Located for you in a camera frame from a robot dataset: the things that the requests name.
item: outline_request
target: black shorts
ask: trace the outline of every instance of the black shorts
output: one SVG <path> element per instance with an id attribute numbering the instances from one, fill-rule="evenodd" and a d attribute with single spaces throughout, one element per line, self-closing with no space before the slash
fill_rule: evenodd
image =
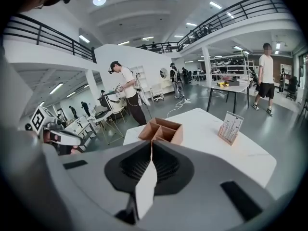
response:
<path id="1" fill-rule="evenodd" d="M 273 99 L 274 98 L 274 93 L 275 93 L 275 86 L 274 86 L 274 84 L 270 84 L 270 83 L 261 83 L 260 84 L 259 95 L 262 98 L 265 98 L 265 96 L 266 96 L 267 98 Z"/>

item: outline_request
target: sneaker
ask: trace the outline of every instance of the sneaker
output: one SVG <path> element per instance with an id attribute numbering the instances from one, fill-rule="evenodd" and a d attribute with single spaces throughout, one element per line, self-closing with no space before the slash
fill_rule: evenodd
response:
<path id="1" fill-rule="evenodd" d="M 270 109 L 267 109 L 266 111 L 270 116 L 273 116 L 273 112 Z"/>
<path id="2" fill-rule="evenodd" d="M 253 108 L 254 108 L 255 110 L 259 110 L 259 107 L 258 107 L 258 105 L 256 105 L 256 104 L 253 104 L 252 106 L 253 106 Z"/>

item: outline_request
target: white table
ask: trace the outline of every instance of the white table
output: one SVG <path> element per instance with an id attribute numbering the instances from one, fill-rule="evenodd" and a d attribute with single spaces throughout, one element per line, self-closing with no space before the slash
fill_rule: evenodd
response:
<path id="1" fill-rule="evenodd" d="M 226 102 L 228 102 L 228 98 L 229 98 L 229 92 L 233 92 L 234 93 L 234 106 L 233 106 L 233 113 L 235 114 L 236 112 L 236 103 L 237 103 L 237 93 L 241 92 L 243 90 L 245 90 L 247 88 L 247 107 L 249 108 L 249 85 L 250 85 L 250 81 L 247 80 L 238 80 L 240 82 L 239 86 L 231 86 L 231 87 L 220 87 L 217 85 L 218 82 L 222 82 L 223 80 L 216 80 L 216 81 L 212 81 L 212 87 L 211 87 L 211 92 L 210 92 L 210 97 L 208 99 L 208 105 L 207 105 L 207 109 L 206 111 L 208 112 L 210 109 L 210 105 L 211 105 L 211 100 L 212 100 L 212 94 L 213 94 L 213 90 L 224 90 L 227 91 L 227 99 Z"/>
<path id="2" fill-rule="evenodd" d="M 276 167 L 276 160 L 247 136 L 239 132 L 233 146 L 230 146 L 217 135 L 223 121 L 200 108 L 167 120 L 183 124 L 181 146 L 218 156 L 266 187 Z M 123 144 L 139 141 L 138 136 L 143 128 L 127 130 Z"/>

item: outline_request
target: fluorescent light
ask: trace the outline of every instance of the fluorescent light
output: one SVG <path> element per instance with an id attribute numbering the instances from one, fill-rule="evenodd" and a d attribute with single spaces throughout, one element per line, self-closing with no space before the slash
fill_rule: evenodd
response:
<path id="1" fill-rule="evenodd" d="M 67 95 L 66 97 L 69 98 L 70 96 L 74 95 L 76 92 L 74 91 L 73 93 Z"/>
<path id="2" fill-rule="evenodd" d="M 53 94 L 55 91 L 57 91 L 61 86 L 63 85 L 63 83 L 60 83 L 59 85 L 57 85 L 49 94 Z"/>
<path id="3" fill-rule="evenodd" d="M 82 35 L 79 35 L 80 39 L 82 39 L 83 41 L 85 41 L 86 43 L 90 43 L 89 40 L 87 40 L 84 36 Z"/>
<path id="4" fill-rule="evenodd" d="M 233 48 L 239 50 L 239 51 L 242 51 L 243 49 L 241 47 L 238 47 L 238 46 L 234 46 Z"/>
<path id="5" fill-rule="evenodd" d="M 219 6 L 218 4 L 216 4 L 216 3 L 214 3 L 214 2 L 210 2 L 210 4 L 213 5 L 213 6 L 215 6 L 215 7 L 218 8 L 218 9 L 221 9 L 221 8 L 222 8 L 221 6 Z"/>
<path id="6" fill-rule="evenodd" d="M 234 16 L 230 14 L 229 12 L 227 12 L 227 15 L 230 16 L 232 19 L 234 19 Z"/>
<path id="7" fill-rule="evenodd" d="M 129 43 L 129 41 L 126 41 L 126 42 L 120 43 L 118 45 L 123 45 L 123 44 L 128 44 L 128 43 Z"/>
<path id="8" fill-rule="evenodd" d="M 93 0 L 95 6 L 102 6 L 104 3 L 106 3 L 106 0 Z"/>
<path id="9" fill-rule="evenodd" d="M 198 26 L 197 24 L 189 23 L 189 22 L 187 22 L 186 25 L 189 25 L 189 26 Z"/>
<path id="10" fill-rule="evenodd" d="M 152 39 L 154 38 L 154 36 L 150 36 L 150 37 L 145 37 L 145 38 L 142 38 L 142 40 L 146 40 L 146 39 Z"/>

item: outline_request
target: round mirror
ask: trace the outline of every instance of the round mirror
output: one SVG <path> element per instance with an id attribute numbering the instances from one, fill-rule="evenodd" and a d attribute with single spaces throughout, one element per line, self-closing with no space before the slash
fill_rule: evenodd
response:
<path id="1" fill-rule="evenodd" d="M 167 75 L 168 75 L 168 71 L 167 71 L 165 68 L 162 68 L 162 69 L 160 70 L 160 76 L 161 76 L 163 79 L 165 79 L 165 78 L 167 77 Z"/>

